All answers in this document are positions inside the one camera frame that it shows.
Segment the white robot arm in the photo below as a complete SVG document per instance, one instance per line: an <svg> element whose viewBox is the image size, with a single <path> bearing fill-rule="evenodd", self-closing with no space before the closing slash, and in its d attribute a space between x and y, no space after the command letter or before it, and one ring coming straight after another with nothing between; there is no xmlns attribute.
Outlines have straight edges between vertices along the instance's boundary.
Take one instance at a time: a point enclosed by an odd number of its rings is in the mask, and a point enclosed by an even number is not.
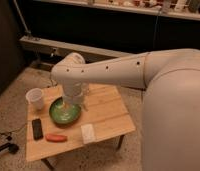
<svg viewBox="0 0 200 171"><path fill-rule="evenodd" d="M200 50L172 49L87 64L71 53L52 68L63 98L76 103L84 83L145 91L142 171L200 171Z"/></svg>

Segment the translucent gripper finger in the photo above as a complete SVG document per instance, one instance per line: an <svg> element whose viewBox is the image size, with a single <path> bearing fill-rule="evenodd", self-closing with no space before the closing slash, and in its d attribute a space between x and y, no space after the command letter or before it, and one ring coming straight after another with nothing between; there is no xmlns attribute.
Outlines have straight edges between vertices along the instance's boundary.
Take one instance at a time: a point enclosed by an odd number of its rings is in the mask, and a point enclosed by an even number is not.
<svg viewBox="0 0 200 171"><path fill-rule="evenodd" d="M83 98L83 101L81 103L81 106L82 106L83 110L88 111L88 108L87 108L87 105L85 103L85 99L84 98Z"/></svg>
<svg viewBox="0 0 200 171"><path fill-rule="evenodd" d="M68 112L69 109L70 109L70 104L63 102L63 108L62 108L63 112L64 113L69 113Z"/></svg>

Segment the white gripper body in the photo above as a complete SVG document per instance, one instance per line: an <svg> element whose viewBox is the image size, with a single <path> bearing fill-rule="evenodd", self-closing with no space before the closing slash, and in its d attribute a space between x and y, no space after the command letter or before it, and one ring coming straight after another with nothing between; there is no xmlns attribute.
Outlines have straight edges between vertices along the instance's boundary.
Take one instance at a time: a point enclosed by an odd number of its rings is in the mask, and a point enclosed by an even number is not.
<svg viewBox="0 0 200 171"><path fill-rule="evenodd" d="M63 100L69 104L81 104L89 91L86 83L65 84L63 88Z"/></svg>

